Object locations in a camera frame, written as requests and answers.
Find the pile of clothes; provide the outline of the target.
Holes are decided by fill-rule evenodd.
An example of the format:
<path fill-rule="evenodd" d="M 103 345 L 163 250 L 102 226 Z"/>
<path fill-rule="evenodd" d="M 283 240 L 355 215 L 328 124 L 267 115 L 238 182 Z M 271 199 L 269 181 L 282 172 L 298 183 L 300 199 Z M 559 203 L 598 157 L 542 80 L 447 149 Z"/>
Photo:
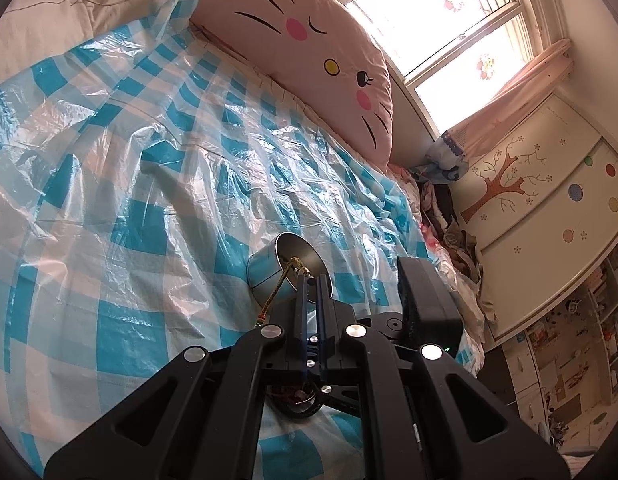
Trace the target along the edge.
<path fill-rule="evenodd" d="M 489 288 L 484 282 L 484 261 L 477 237 L 461 228 L 449 186 L 431 183 L 421 177 L 416 178 L 416 183 L 420 191 L 421 211 L 433 228 L 435 239 L 446 249 L 454 269 L 468 281 L 484 320 L 494 325 L 496 314 Z"/>

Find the round silver metal tin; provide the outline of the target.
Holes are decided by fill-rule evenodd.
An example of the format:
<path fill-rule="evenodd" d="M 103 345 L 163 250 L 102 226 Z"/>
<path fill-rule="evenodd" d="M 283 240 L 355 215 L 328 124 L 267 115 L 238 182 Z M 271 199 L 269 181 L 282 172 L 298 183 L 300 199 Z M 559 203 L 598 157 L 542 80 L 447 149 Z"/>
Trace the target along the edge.
<path fill-rule="evenodd" d="M 259 307 L 263 307 L 272 294 L 271 304 L 294 299 L 301 269 L 306 269 L 311 278 L 326 274 L 332 292 L 331 276 L 315 248 L 297 234 L 279 234 L 247 261 L 247 284 L 251 296 Z"/>

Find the pink curtain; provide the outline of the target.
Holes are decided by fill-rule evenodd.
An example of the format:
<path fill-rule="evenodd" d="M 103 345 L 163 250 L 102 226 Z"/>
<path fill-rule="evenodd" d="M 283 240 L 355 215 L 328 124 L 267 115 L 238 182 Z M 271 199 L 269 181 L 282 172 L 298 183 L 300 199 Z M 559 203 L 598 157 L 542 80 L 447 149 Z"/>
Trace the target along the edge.
<path fill-rule="evenodd" d="M 574 67 L 570 48 L 569 38 L 554 42 L 507 81 L 487 105 L 446 130 L 461 145 L 468 162 L 492 151 L 563 82 Z"/>

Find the blue white checkered plastic sheet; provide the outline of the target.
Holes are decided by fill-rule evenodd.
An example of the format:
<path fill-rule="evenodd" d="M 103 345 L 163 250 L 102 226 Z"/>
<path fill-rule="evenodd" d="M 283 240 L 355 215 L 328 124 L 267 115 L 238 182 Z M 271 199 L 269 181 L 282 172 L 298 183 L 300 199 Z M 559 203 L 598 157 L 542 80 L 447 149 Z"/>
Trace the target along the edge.
<path fill-rule="evenodd" d="M 401 256 L 460 287 L 414 183 L 193 32 L 197 2 L 0 84 L 0 426 L 35 472 L 191 344 L 250 330 L 247 262 L 281 233 L 360 314 L 399 309 Z"/>

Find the cream wardrobe with tree decal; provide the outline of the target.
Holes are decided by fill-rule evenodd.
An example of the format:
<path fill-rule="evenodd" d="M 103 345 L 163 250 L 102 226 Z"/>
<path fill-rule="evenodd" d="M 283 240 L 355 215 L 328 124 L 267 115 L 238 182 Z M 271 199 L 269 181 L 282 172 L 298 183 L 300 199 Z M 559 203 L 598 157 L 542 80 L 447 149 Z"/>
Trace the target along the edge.
<path fill-rule="evenodd" d="M 462 229 L 477 238 L 496 344 L 585 278 L 618 238 L 618 154 L 550 96 L 451 186 Z"/>

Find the cream duvet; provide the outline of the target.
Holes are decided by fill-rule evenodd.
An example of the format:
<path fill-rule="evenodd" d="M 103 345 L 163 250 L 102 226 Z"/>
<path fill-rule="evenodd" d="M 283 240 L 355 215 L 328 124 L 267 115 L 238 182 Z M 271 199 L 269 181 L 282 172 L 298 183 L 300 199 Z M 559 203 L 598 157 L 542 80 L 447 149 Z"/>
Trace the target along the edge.
<path fill-rule="evenodd" d="M 0 84 L 25 68 L 153 13 L 167 0 L 12 0 L 0 18 Z"/>

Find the window with white frame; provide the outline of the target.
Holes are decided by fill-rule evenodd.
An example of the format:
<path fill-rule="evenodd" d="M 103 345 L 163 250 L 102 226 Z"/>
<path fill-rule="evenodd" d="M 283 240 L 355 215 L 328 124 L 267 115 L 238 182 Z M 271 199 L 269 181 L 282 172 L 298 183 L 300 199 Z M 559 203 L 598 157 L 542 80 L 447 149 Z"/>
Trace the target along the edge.
<path fill-rule="evenodd" d="M 557 0 L 341 0 L 440 134 L 565 35 Z"/>

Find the pink cat face pillow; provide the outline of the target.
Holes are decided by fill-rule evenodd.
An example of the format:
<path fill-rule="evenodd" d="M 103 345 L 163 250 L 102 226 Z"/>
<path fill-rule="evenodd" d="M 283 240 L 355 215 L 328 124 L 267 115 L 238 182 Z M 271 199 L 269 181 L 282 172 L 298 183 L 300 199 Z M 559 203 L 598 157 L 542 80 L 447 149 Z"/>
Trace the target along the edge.
<path fill-rule="evenodd" d="M 385 56 L 337 0 L 198 0 L 192 21 L 300 98 L 366 160 L 388 164 Z"/>

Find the blue white patterned fabric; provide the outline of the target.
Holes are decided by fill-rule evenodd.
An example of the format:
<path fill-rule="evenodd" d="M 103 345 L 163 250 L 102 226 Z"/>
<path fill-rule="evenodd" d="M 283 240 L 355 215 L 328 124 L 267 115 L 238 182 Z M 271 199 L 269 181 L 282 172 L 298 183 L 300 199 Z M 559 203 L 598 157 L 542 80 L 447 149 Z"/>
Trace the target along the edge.
<path fill-rule="evenodd" d="M 428 148 L 425 155 L 425 178 L 433 183 L 449 184 L 457 182 L 467 174 L 469 164 L 466 154 L 446 131 Z"/>

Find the cluttered white shelf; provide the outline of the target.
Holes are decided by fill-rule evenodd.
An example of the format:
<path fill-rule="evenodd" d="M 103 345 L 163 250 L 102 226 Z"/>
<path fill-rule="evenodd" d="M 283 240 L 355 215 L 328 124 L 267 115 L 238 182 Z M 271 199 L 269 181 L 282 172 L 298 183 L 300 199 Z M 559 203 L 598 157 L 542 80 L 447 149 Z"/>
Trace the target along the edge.
<path fill-rule="evenodd" d="M 618 422 L 618 244 L 502 349 L 523 422 L 559 451 L 601 446 Z"/>

